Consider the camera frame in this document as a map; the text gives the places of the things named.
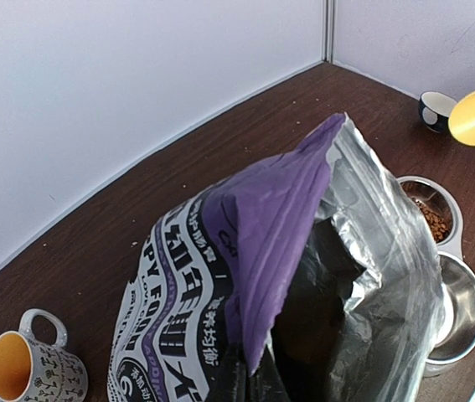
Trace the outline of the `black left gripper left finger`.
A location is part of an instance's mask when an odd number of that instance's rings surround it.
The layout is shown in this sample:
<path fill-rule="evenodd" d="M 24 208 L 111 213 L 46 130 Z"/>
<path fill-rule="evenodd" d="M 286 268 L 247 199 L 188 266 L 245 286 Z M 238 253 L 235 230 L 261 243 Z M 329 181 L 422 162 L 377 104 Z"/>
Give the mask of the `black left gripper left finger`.
<path fill-rule="evenodd" d="M 206 401 L 243 402 L 247 382 L 246 361 L 240 344 L 231 344 L 222 360 L 219 375 Z"/>

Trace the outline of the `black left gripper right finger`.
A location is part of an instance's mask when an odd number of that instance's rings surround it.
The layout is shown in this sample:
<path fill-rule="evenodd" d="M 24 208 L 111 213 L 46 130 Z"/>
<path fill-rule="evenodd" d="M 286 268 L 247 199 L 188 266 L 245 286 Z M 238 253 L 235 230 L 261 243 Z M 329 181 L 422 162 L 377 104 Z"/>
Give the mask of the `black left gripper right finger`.
<path fill-rule="evenodd" d="M 291 401 L 268 348 L 265 348 L 260 365 L 253 375 L 253 400 L 261 402 Z"/>

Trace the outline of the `purple pet food bag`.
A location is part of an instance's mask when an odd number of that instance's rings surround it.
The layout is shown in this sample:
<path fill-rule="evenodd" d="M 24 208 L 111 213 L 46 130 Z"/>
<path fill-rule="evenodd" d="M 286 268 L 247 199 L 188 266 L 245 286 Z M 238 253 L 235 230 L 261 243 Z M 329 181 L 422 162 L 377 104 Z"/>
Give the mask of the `purple pet food bag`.
<path fill-rule="evenodd" d="M 291 401 L 412 401 L 441 268 L 425 219 L 348 115 L 152 227 L 116 321 L 111 401 L 206 401 L 228 347 Z"/>

